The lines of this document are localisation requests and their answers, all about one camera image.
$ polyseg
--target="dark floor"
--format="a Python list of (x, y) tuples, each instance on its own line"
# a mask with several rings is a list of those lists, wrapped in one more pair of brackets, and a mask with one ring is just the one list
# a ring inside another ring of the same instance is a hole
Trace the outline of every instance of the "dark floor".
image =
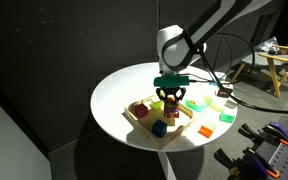
[[(287, 83), (281, 87), (281, 99), (273, 96), (271, 86), (257, 76), (236, 84), (234, 94), (253, 105), (288, 110)], [(230, 158), (241, 157), (242, 150), (253, 144), (237, 132), (238, 128), (247, 123), (252, 129), (260, 129), (271, 121), (278, 121), (283, 115), (285, 114), (266, 113), (240, 105), (235, 123), (221, 138), (202, 148), (168, 153), (177, 179), (226, 179), (229, 172), (213, 158), (214, 152), (222, 148)], [(156, 152), (143, 151), (116, 142), (101, 129), (51, 152), (50, 162), (53, 180), (165, 179)]]

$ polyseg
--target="blue cube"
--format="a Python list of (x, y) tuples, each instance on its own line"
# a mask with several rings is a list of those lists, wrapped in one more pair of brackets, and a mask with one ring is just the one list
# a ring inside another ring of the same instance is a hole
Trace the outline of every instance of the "blue cube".
[(167, 124), (161, 120), (155, 121), (152, 126), (152, 133), (155, 134), (157, 137), (161, 138), (165, 135), (167, 131)]

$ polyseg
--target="dark wall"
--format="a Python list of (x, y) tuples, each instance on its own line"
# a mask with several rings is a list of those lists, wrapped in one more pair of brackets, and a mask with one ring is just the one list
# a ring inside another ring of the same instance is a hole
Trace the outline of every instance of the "dark wall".
[[(0, 89), (54, 150), (82, 136), (82, 129), (89, 133), (96, 128), (89, 100), (100, 80), (122, 67), (157, 61), (158, 29), (190, 24), (211, 2), (215, 0), (0, 1)], [(221, 31), (249, 41), (261, 13)], [(235, 57), (247, 49), (229, 41)], [(208, 41), (210, 61), (218, 45), (218, 38)], [(229, 61), (224, 46), (222, 42), (220, 65)]]

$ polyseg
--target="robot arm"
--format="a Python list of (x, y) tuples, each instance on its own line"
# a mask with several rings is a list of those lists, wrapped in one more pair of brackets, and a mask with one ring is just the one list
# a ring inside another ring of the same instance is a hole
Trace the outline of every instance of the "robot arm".
[(232, 20), (250, 13), (271, 0), (218, 0), (206, 13), (185, 29), (174, 25), (158, 32), (160, 73), (176, 75), (197, 60), (198, 48)]

